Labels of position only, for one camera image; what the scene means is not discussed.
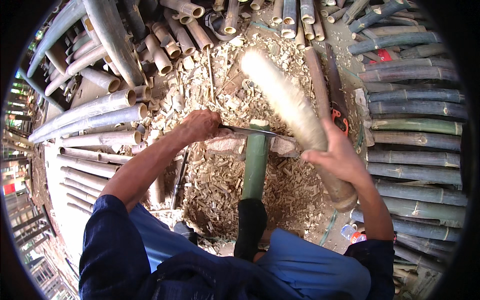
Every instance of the blue sleeve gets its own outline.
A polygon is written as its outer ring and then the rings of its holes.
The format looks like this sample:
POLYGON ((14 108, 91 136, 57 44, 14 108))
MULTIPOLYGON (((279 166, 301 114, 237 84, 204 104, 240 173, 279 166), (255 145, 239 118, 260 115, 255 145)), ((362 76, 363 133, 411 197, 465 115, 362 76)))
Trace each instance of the blue sleeve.
POLYGON ((344 254, 358 260, 370 271, 372 283, 367 300, 391 300, 395 295, 393 283, 393 241, 366 240, 350 245, 344 254))
POLYGON ((79 292, 86 299, 132 299, 150 275, 140 233, 122 201, 97 199, 85 226, 79 292))

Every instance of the hand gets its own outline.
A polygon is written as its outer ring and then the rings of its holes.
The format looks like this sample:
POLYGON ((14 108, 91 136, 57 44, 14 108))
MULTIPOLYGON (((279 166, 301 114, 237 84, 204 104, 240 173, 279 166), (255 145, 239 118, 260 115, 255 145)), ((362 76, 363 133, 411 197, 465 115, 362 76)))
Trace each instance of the hand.
POLYGON ((207 109, 194 110, 178 126, 179 137, 185 139, 187 144, 205 141, 217 136, 225 136, 230 133, 229 129, 219 129, 222 122, 220 114, 207 109))
POLYGON ((352 144, 343 132, 329 118, 321 119, 328 139, 327 152, 307 150, 302 158, 325 168, 338 178, 351 182, 354 186, 371 182, 365 164, 354 151, 352 144))

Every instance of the metal tool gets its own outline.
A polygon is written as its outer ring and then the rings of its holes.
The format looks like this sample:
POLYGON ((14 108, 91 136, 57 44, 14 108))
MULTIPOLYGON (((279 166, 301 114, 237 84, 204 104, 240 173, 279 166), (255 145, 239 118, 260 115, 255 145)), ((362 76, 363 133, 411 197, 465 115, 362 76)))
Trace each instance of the metal tool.
POLYGON ((342 83, 340 82, 340 75, 336 68, 335 54, 332 46, 325 43, 327 54, 327 77, 330 83, 330 99, 332 100, 332 121, 340 128, 344 135, 348 136, 348 109, 343 95, 342 83))
POLYGON ((181 164, 179 178, 177 180, 177 184, 175 184, 175 187, 173 189, 172 204, 170 207, 171 209, 176 209, 179 206, 178 194, 181 189, 181 181, 183 179, 183 173, 185 173, 185 165, 187 164, 188 153, 189 153, 189 150, 186 150, 183 156, 183 162, 181 164))
POLYGON ((237 133, 243 133, 243 134, 261 134, 266 137, 276 137, 278 134, 270 132, 270 131, 263 131, 263 130, 258 130, 258 129, 251 129, 251 128, 242 128, 242 127, 235 127, 235 126, 227 126, 220 124, 218 126, 219 128, 228 128, 232 130, 233 132, 237 133))

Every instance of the knife blade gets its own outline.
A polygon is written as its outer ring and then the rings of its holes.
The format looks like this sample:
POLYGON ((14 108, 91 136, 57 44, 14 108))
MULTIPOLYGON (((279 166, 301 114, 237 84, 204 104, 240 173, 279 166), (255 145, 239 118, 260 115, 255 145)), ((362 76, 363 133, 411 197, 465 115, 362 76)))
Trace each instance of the knife blade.
POLYGON ((259 130, 259 129, 242 128, 242 127, 228 126, 228 125, 223 125, 223 124, 220 124, 218 127, 219 128, 228 128, 228 129, 230 129, 230 130, 232 130, 233 132, 236 132, 236 133, 261 134, 261 135, 264 135, 266 137, 276 137, 276 136, 278 136, 278 134, 276 134, 276 133, 273 133, 273 132, 270 132, 270 131, 263 131, 263 130, 259 130))

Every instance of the black sock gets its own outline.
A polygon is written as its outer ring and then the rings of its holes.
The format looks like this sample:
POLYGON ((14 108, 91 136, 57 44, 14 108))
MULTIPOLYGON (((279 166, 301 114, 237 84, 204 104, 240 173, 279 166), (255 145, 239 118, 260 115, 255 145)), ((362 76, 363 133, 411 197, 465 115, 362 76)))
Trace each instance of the black sock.
POLYGON ((267 227, 267 213, 261 200, 245 199, 238 204, 239 232, 233 256, 253 261, 258 249, 258 242, 267 227))
POLYGON ((173 227, 173 232, 183 235, 186 239, 197 245, 197 233, 187 226, 185 221, 179 221, 173 227))

